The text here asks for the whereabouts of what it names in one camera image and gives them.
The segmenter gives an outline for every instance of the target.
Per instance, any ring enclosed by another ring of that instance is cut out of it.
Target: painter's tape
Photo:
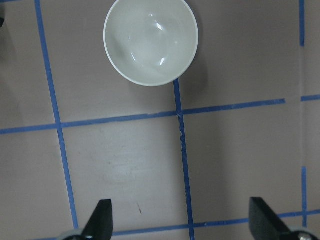
[[[0,129],[0,135],[25,133],[25,132],[36,132],[36,131],[52,130],[52,129],[56,129],[56,128],[57,128],[56,124],[14,127],[14,128]]]
[[[309,211],[307,212],[308,215],[318,215],[320,214],[319,210]],[[303,213],[299,212],[288,212],[278,214],[279,218],[294,218],[294,217],[301,217]],[[249,222],[248,218],[240,218],[240,219],[233,219],[233,220],[223,220],[223,221],[208,221],[208,222],[201,222],[195,223],[192,225],[193,228],[210,228],[210,227],[219,227],[219,226],[229,226],[229,225],[239,225],[239,224],[246,224]],[[173,225],[173,226],[162,226],[162,227],[153,227],[153,228],[144,228],[144,229],[136,229],[136,230],[128,230],[128,231],[117,231],[112,234],[112,236],[126,236],[126,235],[135,235],[135,234],[147,234],[147,233],[158,233],[158,232],[165,232],[165,231],[174,231],[174,230],[183,230],[189,229],[188,224],[183,225]],[[34,240],[56,240],[56,238],[43,238],[43,239],[34,239]]]
[[[61,123],[61,126],[63,128],[71,128],[71,127],[80,127],[80,126],[88,126],[88,125],[95,125],[95,124],[107,124],[107,123],[114,123],[114,122],[127,122],[127,121],[144,120],[144,119],[165,118],[165,117],[172,117],[176,115],[177,115],[176,111],[165,111],[165,112],[159,112],[154,114],[115,116],[115,117],[92,119],[92,120],[63,122]]]
[[[7,3],[7,2],[16,2],[21,0],[0,0],[0,4]]]
[[[317,100],[320,100],[320,94],[301,97],[301,102],[317,101]]]
[[[306,214],[307,214],[308,216],[318,215],[318,214],[320,214],[320,209],[312,210],[312,211],[307,211]]]
[[[44,27],[44,22],[43,22],[43,17],[42,17],[40,0],[34,0],[34,5],[35,5],[35,12],[36,12],[36,18],[37,18],[37,23],[38,23],[38,30],[39,30],[39,35],[40,35],[40,42],[41,42],[41,47],[42,47],[44,66],[45,66],[46,76],[47,76],[47,80],[48,80],[48,86],[49,86],[49,91],[50,91],[54,119],[55,119],[55,123],[56,123],[56,129],[57,129],[57,133],[58,133],[59,143],[60,143],[62,164],[63,164],[64,176],[65,176],[65,181],[66,181],[66,188],[67,188],[68,197],[69,197],[73,227],[75,229],[77,229],[77,228],[79,228],[79,225],[78,225],[78,218],[77,218],[77,212],[76,212],[76,205],[75,205],[74,193],[73,193],[72,184],[71,184],[71,177],[70,177],[68,160],[67,160],[67,152],[66,152],[64,134],[63,134],[63,130],[61,127],[61,120],[60,120],[60,114],[59,114],[59,109],[58,109],[55,85],[54,85],[52,71],[51,71],[51,65],[50,65],[50,59],[49,59],[49,53],[48,53],[48,47],[47,47],[47,41],[46,41],[46,35],[45,35],[45,27]]]
[[[300,46],[305,46],[306,27],[305,27],[305,0],[299,0],[299,30]]]
[[[184,122],[184,114],[183,114],[182,104],[181,104],[179,79],[177,79],[173,82],[173,86],[174,86],[176,114],[178,116],[178,120],[179,120],[179,124],[180,124],[182,165],[183,165],[183,174],[184,174],[186,208],[187,208],[188,223],[189,223],[189,236],[190,236],[190,240],[194,240],[195,239],[195,230],[193,228],[194,218],[193,218],[193,213],[192,213],[192,201],[191,201],[191,190],[190,190],[190,179],[189,179],[189,168],[188,168],[185,122]]]
[[[307,168],[302,167],[301,170],[301,183],[302,183],[302,226],[307,228],[308,226],[308,199],[307,199]]]
[[[245,103],[238,103],[238,104],[231,104],[231,105],[221,105],[221,106],[210,106],[210,107],[186,109],[186,110],[183,110],[183,114],[189,115],[189,114],[220,112],[220,111],[229,111],[229,110],[237,110],[237,109],[272,106],[272,105],[282,105],[282,104],[286,104],[286,100],[284,98],[265,100],[265,101],[252,101],[252,102],[245,102]]]

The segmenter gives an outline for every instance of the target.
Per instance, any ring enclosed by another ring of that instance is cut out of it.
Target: bowl rim
[[[144,83],[144,82],[140,82],[140,81],[137,81],[137,80],[134,80],[128,76],[126,76],[121,70],[119,70],[117,68],[117,66],[115,65],[114,61],[111,59],[110,57],[110,54],[109,54],[109,51],[108,51],[108,48],[107,48],[107,44],[106,44],[106,28],[107,28],[107,22],[109,20],[109,17],[110,17],[110,14],[111,12],[113,11],[113,9],[115,8],[115,6],[121,2],[121,1],[125,1],[125,0],[116,0],[114,2],[114,4],[112,5],[112,7],[110,8],[106,18],[105,18],[105,21],[104,21],[104,27],[103,27],[103,43],[104,43],[104,49],[105,49],[105,52],[106,52],[106,55],[108,56],[108,59],[109,61],[111,62],[112,66],[115,68],[115,70],[121,74],[125,79],[129,80],[130,82],[134,83],[134,84],[137,84],[137,85],[141,85],[141,86],[146,86],[146,87],[157,87],[157,86],[163,86],[163,85],[166,85],[166,84],[169,84],[171,82],[173,82],[174,80],[178,79],[182,74],[184,74],[187,69],[190,67],[191,63],[193,62],[193,60],[195,59],[195,56],[196,56],[196,53],[197,53],[197,50],[198,50],[198,44],[199,44],[199,29],[198,29],[198,24],[197,24],[197,20],[196,20],[196,17],[192,11],[192,9],[190,8],[190,6],[186,3],[185,0],[180,0],[184,5],[185,7],[189,10],[190,14],[191,14],[191,17],[192,17],[192,20],[193,20],[193,24],[195,26],[195,44],[193,46],[193,53],[189,59],[189,62],[185,65],[184,69],[179,73],[177,74],[176,76],[173,77],[173,79],[169,79],[167,81],[162,81],[162,82],[155,82],[155,83]]]

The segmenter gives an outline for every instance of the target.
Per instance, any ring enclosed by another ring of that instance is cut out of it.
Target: scuff mark
[[[139,206],[139,203],[136,203],[136,204],[137,204],[137,206],[138,206],[138,208],[139,208],[140,214],[142,215],[142,211],[141,211],[141,207]]]

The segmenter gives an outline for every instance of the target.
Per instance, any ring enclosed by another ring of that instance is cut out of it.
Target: blue tape
[[[299,0],[299,29],[300,29],[300,46],[305,46],[305,0]]]
[[[118,231],[114,232],[112,236],[124,236],[124,235],[133,235],[133,234],[146,234],[146,233],[156,233],[163,231],[172,231],[172,230],[181,230],[188,229],[189,225],[176,225],[176,226],[164,226],[164,227],[154,227],[154,228],[146,228],[146,229],[138,229],[138,230],[130,230],[130,231]]]
[[[307,214],[308,216],[318,215],[318,214],[320,214],[320,209],[312,210],[312,211],[307,211],[306,214]]]
[[[21,0],[0,0],[0,4],[7,3],[7,2],[16,2]]]
[[[183,110],[183,114],[189,115],[189,114],[210,113],[210,112],[219,112],[219,111],[228,111],[228,110],[236,110],[236,109],[246,109],[246,108],[256,108],[256,107],[281,105],[281,104],[286,104],[286,100],[284,98],[283,99],[266,100],[266,101],[245,102],[245,103],[238,103],[238,104],[231,104],[231,105],[221,105],[221,106],[210,106],[210,107],[186,109],[186,110]]]
[[[195,239],[195,230],[193,228],[194,217],[193,217],[193,213],[192,213],[192,201],[191,201],[191,190],[190,190],[190,179],[189,179],[189,168],[188,168],[185,122],[184,122],[184,114],[183,114],[182,104],[181,104],[179,79],[175,80],[173,82],[173,85],[174,85],[176,114],[178,116],[178,120],[179,120],[179,124],[180,124],[180,141],[181,141],[184,186],[185,186],[185,195],[186,195],[186,208],[187,208],[188,223],[189,223],[189,235],[190,235],[190,240],[194,240]]]
[[[69,197],[69,204],[70,204],[70,210],[71,210],[71,215],[72,215],[73,227],[75,229],[77,229],[77,228],[79,228],[79,225],[78,225],[78,218],[77,218],[77,212],[76,212],[76,205],[75,205],[74,193],[73,193],[72,184],[71,184],[71,177],[70,177],[68,160],[67,160],[65,139],[64,139],[64,134],[63,134],[63,130],[61,127],[61,120],[60,120],[60,114],[59,114],[59,109],[58,109],[55,85],[54,85],[52,71],[51,71],[51,65],[50,65],[50,59],[49,59],[49,53],[48,53],[48,47],[47,47],[47,41],[46,41],[45,28],[44,28],[44,23],[43,23],[40,0],[34,0],[34,5],[35,5],[41,47],[42,47],[42,54],[43,54],[43,59],[44,59],[44,66],[45,66],[46,76],[47,76],[47,80],[48,80],[48,86],[49,86],[49,91],[50,91],[54,119],[55,119],[55,123],[56,123],[56,129],[57,129],[57,133],[58,133],[59,143],[60,143],[62,164],[63,164],[63,169],[64,169],[66,188],[67,188],[68,197]]]
[[[166,111],[166,112],[159,112],[154,114],[138,114],[138,115],[116,116],[116,117],[109,117],[109,118],[84,120],[84,121],[63,122],[61,123],[61,126],[63,128],[71,128],[71,127],[88,126],[88,125],[95,125],[95,124],[106,124],[106,123],[113,123],[113,122],[126,122],[126,121],[135,121],[135,120],[143,120],[143,119],[164,118],[164,117],[172,117],[176,115],[177,115],[176,111]]]
[[[302,211],[296,211],[296,212],[288,212],[288,213],[281,213],[278,214],[278,217],[281,219],[285,219],[285,218],[295,218],[295,217],[301,217],[303,216],[303,212]]]
[[[207,227],[218,227],[218,226],[245,224],[248,222],[249,222],[248,218],[242,218],[242,219],[226,220],[226,221],[209,221],[209,222],[196,223],[193,225],[193,227],[194,228],[207,228]]]
[[[320,100],[320,94],[319,95],[309,95],[309,96],[302,96],[301,102],[307,102],[307,101],[316,101]]]
[[[308,215],[318,215],[318,214],[320,214],[320,209],[308,212]],[[299,211],[299,212],[282,213],[282,214],[279,214],[278,216],[283,219],[283,218],[300,217],[302,215],[303,215],[303,213],[301,211]],[[241,218],[241,219],[233,219],[233,220],[225,220],[225,221],[209,221],[209,222],[195,223],[192,225],[192,227],[193,228],[209,228],[209,227],[246,224],[248,222],[249,222],[248,218]],[[118,231],[118,232],[114,232],[112,234],[112,236],[125,236],[125,235],[134,235],[134,234],[157,233],[157,232],[164,232],[164,231],[183,230],[183,229],[189,229],[189,228],[190,228],[189,224],[174,225],[174,226],[162,226],[162,227],[129,230],[129,231]],[[43,238],[43,239],[34,239],[34,240],[55,240],[55,238]]]
[[[51,130],[56,128],[57,128],[56,124],[14,127],[14,128],[0,129],[0,135],[43,131],[43,130]]]
[[[308,199],[307,199],[307,168],[302,167],[301,170],[301,181],[302,181],[302,226],[304,228],[308,225]]]

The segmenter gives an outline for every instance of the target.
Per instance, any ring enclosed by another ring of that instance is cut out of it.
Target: metal screw
[[[307,233],[300,233],[298,238],[299,240],[312,240],[312,237]]]

